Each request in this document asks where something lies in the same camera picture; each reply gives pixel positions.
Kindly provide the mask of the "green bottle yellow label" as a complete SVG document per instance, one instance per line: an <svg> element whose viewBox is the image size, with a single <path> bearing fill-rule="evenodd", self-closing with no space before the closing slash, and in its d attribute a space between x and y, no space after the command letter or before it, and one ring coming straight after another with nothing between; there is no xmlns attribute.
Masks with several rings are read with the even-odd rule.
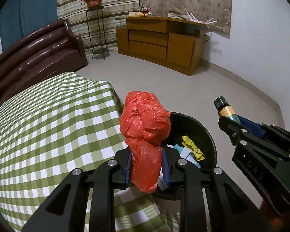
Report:
<svg viewBox="0 0 290 232"><path fill-rule="evenodd" d="M241 124L237 114L223 96L218 97L214 101L214 105L218 111L219 117L227 117L228 119Z"/></svg>

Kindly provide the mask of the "yellow wrapper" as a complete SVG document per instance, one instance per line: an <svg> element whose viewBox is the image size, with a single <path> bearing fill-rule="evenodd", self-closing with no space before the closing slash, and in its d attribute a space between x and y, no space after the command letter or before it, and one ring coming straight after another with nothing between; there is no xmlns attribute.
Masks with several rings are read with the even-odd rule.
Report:
<svg viewBox="0 0 290 232"><path fill-rule="evenodd" d="M205 160L204 153L200 150L200 148L195 145L195 143L188 137L188 136L182 136L182 145L184 147L188 148L191 151L191 154L195 157L197 161Z"/></svg>

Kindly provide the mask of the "light blue sachet packet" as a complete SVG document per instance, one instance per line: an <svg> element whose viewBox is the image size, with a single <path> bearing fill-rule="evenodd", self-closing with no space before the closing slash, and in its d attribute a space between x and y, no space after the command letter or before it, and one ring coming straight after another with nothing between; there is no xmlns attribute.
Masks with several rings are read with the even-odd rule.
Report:
<svg viewBox="0 0 290 232"><path fill-rule="evenodd" d="M200 168L200 164L197 162L195 156L191 153L191 150L186 147L180 147L179 145L175 145L173 149L177 150L180 154L180 157L182 159L185 159L187 161L190 161L193 163L196 167Z"/></svg>

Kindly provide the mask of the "red plastic bag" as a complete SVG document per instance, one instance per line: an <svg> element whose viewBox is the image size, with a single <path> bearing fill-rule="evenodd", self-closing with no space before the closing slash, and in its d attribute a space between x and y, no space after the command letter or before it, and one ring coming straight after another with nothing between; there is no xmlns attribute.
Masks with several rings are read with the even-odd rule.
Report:
<svg viewBox="0 0 290 232"><path fill-rule="evenodd" d="M171 130L170 115L153 93L132 91L126 96L120 132L132 152L131 182L144 193L157 188L161 145Z"/></svg>

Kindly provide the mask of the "black trash bin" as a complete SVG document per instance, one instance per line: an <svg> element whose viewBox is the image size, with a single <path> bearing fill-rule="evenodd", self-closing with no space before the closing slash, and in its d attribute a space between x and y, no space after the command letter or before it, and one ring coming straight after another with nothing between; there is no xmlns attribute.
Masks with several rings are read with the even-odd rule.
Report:
<svg viewBox="0 0 290 232"><path fill-rule="evenodd" d="M213 138L204 125L195 118L172 112L170 115L171 130L168 138L162 143L162 169L160 172L157 189L153 196L163 200L179 200L181 188L184 187L184 174L175 167L181 159L175 145L182 145L182 136L188 136L204 153L205 160L200 164L200 180L203 188L211 186L210 173L217 164L217 151Z"/></svg>

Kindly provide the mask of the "green checkered tablecloth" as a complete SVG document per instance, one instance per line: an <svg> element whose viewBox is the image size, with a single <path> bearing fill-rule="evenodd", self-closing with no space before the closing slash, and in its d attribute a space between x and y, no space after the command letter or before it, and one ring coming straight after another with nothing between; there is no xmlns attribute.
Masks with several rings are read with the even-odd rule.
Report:
<svg viewBox="0 0 290 232"><path fill-rule="evenodd" d="M122 103L110 83L66 72L0 107L0 213L20 231L73 169L92 170L126 148Z"/></svg>

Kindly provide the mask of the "wooden cabinet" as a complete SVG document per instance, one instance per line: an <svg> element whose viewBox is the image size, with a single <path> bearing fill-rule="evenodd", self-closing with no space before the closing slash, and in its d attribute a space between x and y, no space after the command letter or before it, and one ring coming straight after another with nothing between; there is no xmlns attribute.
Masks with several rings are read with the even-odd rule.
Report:
<svg viewBox="0 0 290 232"><path fill-rule="evenodd" d="M118 53L192 75L200 66L207 25L169 17L120 17Z"/></svg>

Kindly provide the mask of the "beige quilted curtain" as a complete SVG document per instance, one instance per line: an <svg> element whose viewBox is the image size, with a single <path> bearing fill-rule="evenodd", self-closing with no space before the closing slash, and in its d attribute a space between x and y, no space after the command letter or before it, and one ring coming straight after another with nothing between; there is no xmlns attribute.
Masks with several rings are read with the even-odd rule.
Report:
<svg viewBox="0 0 290 232"><path fill-rule="evenodd" d="M153 16L173 17L209 23L211 31L226 38L230 36L232 0L140 0L140 4L151 8Z"/></svg>

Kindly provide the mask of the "mickey mouse toy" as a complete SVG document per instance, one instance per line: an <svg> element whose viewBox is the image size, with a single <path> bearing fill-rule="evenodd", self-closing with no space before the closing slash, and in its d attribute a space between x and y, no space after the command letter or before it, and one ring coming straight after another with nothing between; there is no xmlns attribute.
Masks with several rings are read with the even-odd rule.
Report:
<svg viewBox="0 0 290 232"><path fill-rule="evenodd" d="M144 15L144 17L152 15L152 9L147 6L141 6L140 12L142 13L142 15Z"/></svg>

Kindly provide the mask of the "dark brown leather sofa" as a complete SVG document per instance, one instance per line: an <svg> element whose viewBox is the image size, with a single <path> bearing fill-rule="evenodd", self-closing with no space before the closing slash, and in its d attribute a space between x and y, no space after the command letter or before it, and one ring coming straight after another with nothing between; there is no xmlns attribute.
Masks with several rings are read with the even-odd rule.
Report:
<svg viewBox="0 0 290 232"><path fill-rule="evenodd" d="M23 37L0 55L0 106L25 89L88 65L81 36L58 19Z"/></svg>

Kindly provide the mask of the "small box on cabinet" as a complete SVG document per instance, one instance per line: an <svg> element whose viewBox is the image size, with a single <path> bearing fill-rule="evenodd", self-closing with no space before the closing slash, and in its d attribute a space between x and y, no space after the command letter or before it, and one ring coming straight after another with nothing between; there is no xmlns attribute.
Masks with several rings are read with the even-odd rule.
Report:
<svg viewBox="0 0 290 232"><path fill-rule="evenodd" d="M141 17L142 16L142 12L129 12L128 16L129 17Z"/></svg>

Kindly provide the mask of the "striped curtain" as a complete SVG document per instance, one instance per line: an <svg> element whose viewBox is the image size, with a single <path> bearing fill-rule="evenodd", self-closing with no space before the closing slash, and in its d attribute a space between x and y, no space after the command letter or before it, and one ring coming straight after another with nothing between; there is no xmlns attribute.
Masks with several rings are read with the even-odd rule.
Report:
<svg viewBox="0 0 290 232"><path fill-rule="evenodd" d="M80 0L57 0L58 18L68 20L72 32L80 36L86 55L106 44L116 48L116 29L126 23L118 20L139 10L139 0L102 0L101 9L89 9Z"/></svg>

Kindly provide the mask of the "blue curtain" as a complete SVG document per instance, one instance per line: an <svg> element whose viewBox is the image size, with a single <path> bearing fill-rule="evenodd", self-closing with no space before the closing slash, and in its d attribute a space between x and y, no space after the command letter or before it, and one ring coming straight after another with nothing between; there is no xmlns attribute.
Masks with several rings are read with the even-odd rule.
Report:
<svg viewBox="0 0 290 232"><path fill-rule="evenodd" d="M7 0L0 11L2 50L57 19L56 0Z"/></svg>

